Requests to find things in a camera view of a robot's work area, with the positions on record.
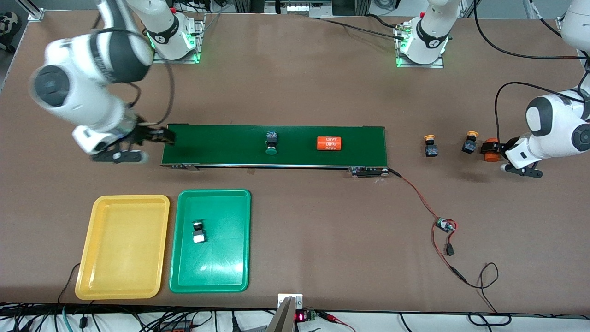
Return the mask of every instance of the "green tray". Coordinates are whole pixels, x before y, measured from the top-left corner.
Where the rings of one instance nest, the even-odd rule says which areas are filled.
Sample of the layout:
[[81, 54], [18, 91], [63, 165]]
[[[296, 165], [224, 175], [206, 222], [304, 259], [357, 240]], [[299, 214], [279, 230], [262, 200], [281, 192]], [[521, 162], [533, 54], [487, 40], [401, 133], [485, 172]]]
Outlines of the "green tray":
[[[206, 242], [194, 243], [192, 223], [203, 219]], [[250, 192], [191, 189], [178, 196], [170, 290], [242, 292], [248, 287]]]

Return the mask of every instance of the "plastic tray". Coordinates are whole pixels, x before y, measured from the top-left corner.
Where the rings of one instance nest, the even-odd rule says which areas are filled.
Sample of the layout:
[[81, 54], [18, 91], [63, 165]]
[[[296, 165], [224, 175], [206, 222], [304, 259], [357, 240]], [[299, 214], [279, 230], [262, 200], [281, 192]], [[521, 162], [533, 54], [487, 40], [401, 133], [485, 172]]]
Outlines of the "plastic tray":
[[164, 195], [99, 197], [90, 216], [76, 296], [113, 300], [156, 295], [169, 210]]
[[[203, 219], [206, 242], [193, 242], [192, 224], [197, 219]], [[241, 292], [248, 287], [249, 257], [248, 190], [185, 190], [178, 196], [172, 292]]]

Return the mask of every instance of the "green conveyor belt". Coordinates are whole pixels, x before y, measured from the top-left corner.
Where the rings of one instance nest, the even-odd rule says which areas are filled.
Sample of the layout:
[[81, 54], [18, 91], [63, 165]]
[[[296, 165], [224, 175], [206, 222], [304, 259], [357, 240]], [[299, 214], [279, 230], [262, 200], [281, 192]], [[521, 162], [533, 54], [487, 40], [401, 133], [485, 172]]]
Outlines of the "green conveyor belt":
[[[170, 124], [174, 146], [162, 165], [197, 167], [387, 167], [385, 129], [377, 126], [252, 126]], [[278, 133], [275, 155], [266, 154], [266, 133]], [[341, 151], [318, 151], [318, 136], [339, 136]]]

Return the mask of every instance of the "brown table surface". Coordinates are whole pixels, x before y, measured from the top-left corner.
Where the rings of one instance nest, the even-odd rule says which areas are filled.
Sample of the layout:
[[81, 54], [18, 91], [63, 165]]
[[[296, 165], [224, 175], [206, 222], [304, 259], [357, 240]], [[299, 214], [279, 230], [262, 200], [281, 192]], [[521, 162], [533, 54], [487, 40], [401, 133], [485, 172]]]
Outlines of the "brown table surface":
[[[31, 73], [52, 40], [87, 33], [95, 11], [48, 12], [32, 23], [0, 96], [0, 301], [54, 302], [80, 261], [92, 204], [109, 194], [170, 197], [162, 287], [129, 304], [261, 307], [280, 292], [332, 310], [488, 311], [475, 289], [440, 261], [432, 217], [396, 177], [351, 179], [344, 171], [207, 169], [159, 166], [162, 146], [147, 143], [143, 165], [89, 161], [73, 125], [28, 95]], [[399, 18], [388, 18], [395, 22]], [[371, 18], [341, 19], [388, 32]], [[573, 55], [538, 21], [482, 26], [508, 50]], [[296, 15], [223, 15], [207, 32], [199, 65], [174, 65], [169, 122], [386, 127], [389, 164], [414, 182], [434, 210], [458, 221], [451, 264], [475, 283], [486, 262], [500, 278], [486, 292], [502, 312], [590, 313], [590, 155], [547, 160], [541, 180], [501, 172], [500, 164], [460, 151], [466, 132], [495, 135], [498, 87], [522, 80], [556, 90], [576, 85], [576, 60], [528, 60], [487, 46], [471, 19], [457, 21], [444, 70], [398, 69], [391, 39]], [[159, 119], [168, 102], [162, 65], [139, 85], [136, 106]], [[132, 100], [135, 91], [113, 86]], [[527, 87], [501, 95], [503, 139], [527, 131]], [[440, 155], [425, 158], [435, 134]], [[252, 193], [250, 286], [237, 294], [173, 294], [169, 260], [178, 194], [189, 188]], [[437, 231], [440, 246], [444, 234]], [[486, 274], [486, 280], [492, 273]], [[73, 283], [64, 302], [80, 302]]]

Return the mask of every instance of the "red wire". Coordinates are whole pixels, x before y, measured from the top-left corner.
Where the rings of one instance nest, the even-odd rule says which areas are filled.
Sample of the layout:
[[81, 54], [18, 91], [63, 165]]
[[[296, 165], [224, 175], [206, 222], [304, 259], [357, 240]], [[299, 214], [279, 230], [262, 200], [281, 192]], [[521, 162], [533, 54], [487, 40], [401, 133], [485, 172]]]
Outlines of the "red wire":
[[420, 191], [418, 190], [418, 188], [416, 188], [416, 186], [412, 182], [410, 182], [408, 179], [406, 179], [405, 177], [401, 177], [401, 178], [402, 178], [402, 180], [406, 181], [407, 184], [411, 185], [412, 188], [414, 188], [414, 190], [418, 194], [418, 197], [422, 201], [422, 204], [424, 205], [424, 207], [428, 210], [428, 212], [430, 212], [430, 214], [433, 217], [435, 217], [436, 219], [438, 219], [437, 214], [434, 213], [434, 210], [432, 209], [432, 207], [430, 207], [430, 205], [428, 204], [428, 202], [426, 201], [426, 199], [424, 198], [424, 196], [422, 196], [422, 193], [420, 193]]
[[[443, 263], [445, 263], [445, 265], [451, 269], [451, 265], [448, 263], [447, 259], [445, 258], [444, 254], [441, 252], [441, 250], [438, 248], [438, 245], [434, 239], [434, 229], [437, 227], [437, 220], [440, 218], [438, 217], [438, 215], [436, 213], [434, 213], [434, 210], [432, 209], [432, 207], [430, 207], [430, 204], [428, 204], [428, 202], [426, 201], [426, 199], [424, 198], [424, 196], [422, 195], [422, 193], [420, 193], [420, 191], [418, 190], [418, 188], [416, 188], [416, 186], [410, 182], [410, 180], [406, 179], [403, 176], [400, 176], [402, 178], [402, 180], [404, 180], [407, 184], [409, 184], [414, 191], [416, 191], [416, 193], [418, 194], [418, 197], [420, 198], [420, 200], [422, 201], [422, 204], [424, 205], [424, 207], [428, 210], [428, 212], [430, 212], [430, 214], [436, 219], [434, 221], [434, 223], [432, 224], [432, 229], [430, 231], [431, 234], [431, 240], [432, 240], [432, 245], [434, 246], [434, 249], [437, 251], [438, 257], [440, 257], [440, 259], [442, 260]], [[457, 222], [455, 220], [451, 220], [451, 219], [447, 219], [448, 222], [452, 223], [453, 226], [455, 227], [455, 230], [452, 231], [448, 236], [447, 236], [447, 243], [450, 243], [451, 237], [453, 236], [453, 234], [457, 231]]]
[[447, 236], [447, 243], [451, 243], [451, 237], [453, 236], [453, 234], [457, 231], [459, 225], [457, 225], [457, 222], [455, 220], [451, 220], [451, 219], [447, 219], [448, 222], [453, 223], [453, 225], [455, 226], [455, 230], [453, 230], [451, 232], [451, 234], [449, 234]]
[[354, 327], [352, 327], [352, 326], [350, 326], [350, 325], [348, 325], [348, 324], [344, 323], [344, 322], [343, 322], [343, 321], [341, 321], [341, 320], [338, 320], [336, 323], [338, 323], [338, 324], [341, 324], [341, 325], [344, 325], [344, 326], [348, 326], [348, 327], [349, 327], [351, 330], [353, 330], [354, 332], [356, 332], [356, 330], [355, 330], [355, 328], [354, 328]]

